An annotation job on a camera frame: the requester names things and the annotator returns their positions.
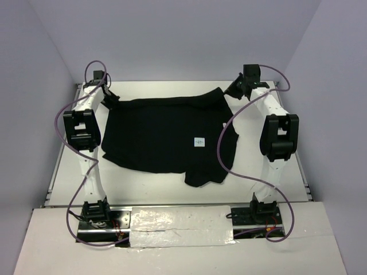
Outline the black t-shirt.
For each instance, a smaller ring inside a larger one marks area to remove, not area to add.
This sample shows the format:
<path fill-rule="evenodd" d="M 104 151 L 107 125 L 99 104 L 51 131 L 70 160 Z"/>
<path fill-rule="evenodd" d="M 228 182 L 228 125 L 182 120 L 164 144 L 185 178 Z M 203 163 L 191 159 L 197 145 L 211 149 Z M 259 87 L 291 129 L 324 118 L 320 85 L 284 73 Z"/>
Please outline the black t-shirt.
<path fill-rule="evenodd" d="M 222 183 L 233 166 L 238 134 L 221 88 L 191 97 L 120 101 L 108 113 L 104 159 L 131 170 L 185 175 L 201 187 Z M 205 147 L 194 147 L 205 138 Z"/>

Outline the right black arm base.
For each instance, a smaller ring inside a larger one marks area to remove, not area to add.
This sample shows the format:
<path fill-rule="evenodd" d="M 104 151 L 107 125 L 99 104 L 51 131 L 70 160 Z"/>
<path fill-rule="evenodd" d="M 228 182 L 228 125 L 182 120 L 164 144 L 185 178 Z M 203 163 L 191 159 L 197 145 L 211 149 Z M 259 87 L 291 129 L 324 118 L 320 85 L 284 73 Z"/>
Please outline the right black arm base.
<path fill-rule="evenodd" d="M 234 239 L 283 237 L 283 221 L 277 208 L 274 214 L 253 214 L 249 207 L 234 207 L 226 215 L 232 221 Z"/>

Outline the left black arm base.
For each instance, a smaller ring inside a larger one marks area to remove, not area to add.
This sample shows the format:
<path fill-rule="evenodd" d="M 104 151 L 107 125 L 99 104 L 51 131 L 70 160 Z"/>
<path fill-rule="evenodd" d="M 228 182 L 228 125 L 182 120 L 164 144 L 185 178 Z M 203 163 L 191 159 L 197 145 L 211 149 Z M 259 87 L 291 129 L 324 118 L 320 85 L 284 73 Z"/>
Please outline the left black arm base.
<path fill-rule="evenodd" d="M 118 247 L 130 247 L 130 210 L 112 210 L 110 221 L 107 222 L 79 222 L 77 237 L 84 242 L 103 244 L 115 243 Z"/>

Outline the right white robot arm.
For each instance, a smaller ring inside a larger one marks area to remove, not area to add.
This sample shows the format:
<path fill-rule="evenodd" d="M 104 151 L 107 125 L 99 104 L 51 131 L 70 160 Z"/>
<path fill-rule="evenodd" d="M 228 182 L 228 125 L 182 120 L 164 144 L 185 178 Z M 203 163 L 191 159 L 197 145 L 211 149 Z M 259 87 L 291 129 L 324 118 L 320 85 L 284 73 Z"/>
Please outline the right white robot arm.
<path fill-rule="evenodd" d="M 259 148 L 263 155 L 260 179 L 267 182 L 253 193 L 249 205 L 250 221 L 264 224 L 276 221 L 277 188 L 286 162 L 296 152 L 299 117 L 286 111 L 272 95 L 277 89 L 260 80 L 261 65 L 245 64 L 243 72 L 231 83 L 225 93 L 241 99 L 246 97 L 259 110 L 264 119 Z"/>

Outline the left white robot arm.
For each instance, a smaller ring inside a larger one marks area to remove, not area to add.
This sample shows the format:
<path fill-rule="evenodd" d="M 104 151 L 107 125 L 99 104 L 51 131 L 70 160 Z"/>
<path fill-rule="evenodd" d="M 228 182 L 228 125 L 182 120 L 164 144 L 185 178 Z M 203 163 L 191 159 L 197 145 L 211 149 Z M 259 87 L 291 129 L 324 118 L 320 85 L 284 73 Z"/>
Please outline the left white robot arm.
<path fill-rule="evenodd" d="M 119 99 L 109 90 L 108 78 L 107 72 L 95 70 L 92 80 L 83 86 L 81 98 L 63 113 L 67 144 L 77 154 L 83 176 L 78 189 L 84 192 L 83 206 L 81 214 L 74 216 L 94 228 L 106 228 L 112 222 L 98 166 L 101 133 L 95 115 L 99 105 L 109 107 Z"/>

